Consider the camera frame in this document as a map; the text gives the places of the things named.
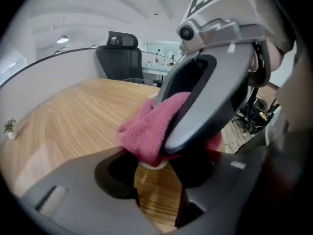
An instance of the wood grain surface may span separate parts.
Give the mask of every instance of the wood grain surface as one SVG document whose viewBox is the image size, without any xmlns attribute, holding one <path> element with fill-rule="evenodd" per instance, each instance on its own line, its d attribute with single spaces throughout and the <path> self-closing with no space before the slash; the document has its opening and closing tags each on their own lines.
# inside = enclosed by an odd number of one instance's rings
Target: wood grain surface
<svg viewBox="0 0 313 235">
<path fill-rule="evenodd" d="M 2 147 L 0 169 L 10 190 L 22 196 L 62 163 L 119 146 L 119 125 L 158 90 L 95 78 L 43 102 L 19 123 L 16 140 L 7 139 Z M 175 229 L 181 183 L 171 166 L 148 170 L 139 164 L 135 187 L 141 210 L 162 231 Z"/>
</svg>

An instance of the pink towel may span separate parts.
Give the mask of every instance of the pink towel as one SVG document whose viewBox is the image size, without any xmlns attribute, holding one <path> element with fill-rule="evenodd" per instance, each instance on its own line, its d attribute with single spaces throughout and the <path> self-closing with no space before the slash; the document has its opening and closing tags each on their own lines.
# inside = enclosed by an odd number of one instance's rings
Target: pink towel
<svg viewBox="0 0 313 235">
<path fill-rule="evenodd" d="M 158 166 L 162 160 L 177 157 L 161 156 L 160 149 L 171 119 L 189 95 L 189 92 L 177 93 L 155 108 L 153 105 L 156 98 L 148 98 L 133 118 L 119 127 L 117 139 L 139 161 L 153 167 Z M 217 150 L 221 142 L 222 136 L 218 133 L 207 142 L 206 148 Z"/>
</svg>

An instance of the chair headrest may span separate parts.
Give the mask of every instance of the chair headrest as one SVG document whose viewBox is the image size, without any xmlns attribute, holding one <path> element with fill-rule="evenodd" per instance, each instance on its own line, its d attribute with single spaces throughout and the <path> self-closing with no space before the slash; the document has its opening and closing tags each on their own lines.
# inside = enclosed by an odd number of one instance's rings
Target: chair headrest
<svg viewBox="0 0 313 235">
<path fill-rule="evenodd" d="M 135 49 L 138 47 L 138 39 L 133 34 L 109 31 L 107 48 Z"/>
</svg>

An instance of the camera lens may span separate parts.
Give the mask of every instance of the camera lens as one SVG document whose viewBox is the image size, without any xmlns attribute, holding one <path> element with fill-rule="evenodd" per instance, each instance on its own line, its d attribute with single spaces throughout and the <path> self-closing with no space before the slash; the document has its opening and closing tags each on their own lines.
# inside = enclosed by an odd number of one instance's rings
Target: camera lens
<svg viewBox="0 0 313 235">
<path fill-rule="evenodd" d="M 189 26 L 184 26 L 179 31 L 180 37 L 184 40 L 191 40 L 194 37 L 194 31 Z"/>
</svg>

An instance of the small potted plant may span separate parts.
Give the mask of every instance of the small potted plant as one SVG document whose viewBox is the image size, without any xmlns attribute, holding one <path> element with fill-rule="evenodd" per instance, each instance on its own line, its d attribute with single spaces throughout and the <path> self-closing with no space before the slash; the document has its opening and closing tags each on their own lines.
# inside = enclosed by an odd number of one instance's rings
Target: small potted plant
<svg viewBox="0 0 313 235">
<path fill-rule="evenodd" d="M 16 136 L 17 136 L 17 131 L 16 131 L 16 128 L 15 128 L 15 124 L 16 123 L 16 121 L 15 121 L 15 119 L 13 118 L 13 119 L 11 119 L 11 120 L 9 120 L 5 125 L 4 125 L 4 132 L 3 132 L 3 134 L 4 133 L 7 133 L 8 134 L 8 137 L 10 138 L 10 139 L 15 139 L 16 138 Z"/>
</svg>

